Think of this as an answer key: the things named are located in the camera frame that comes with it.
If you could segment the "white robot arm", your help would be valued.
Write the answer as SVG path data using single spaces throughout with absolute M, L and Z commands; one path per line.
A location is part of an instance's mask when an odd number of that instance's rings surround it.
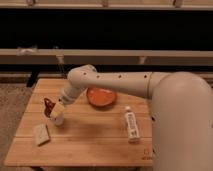
M 153 171 L 213 171 L 213 90 L 190 72 L 69 71 L 50 116 L 57 118 L 88 87 L 151 101 Z

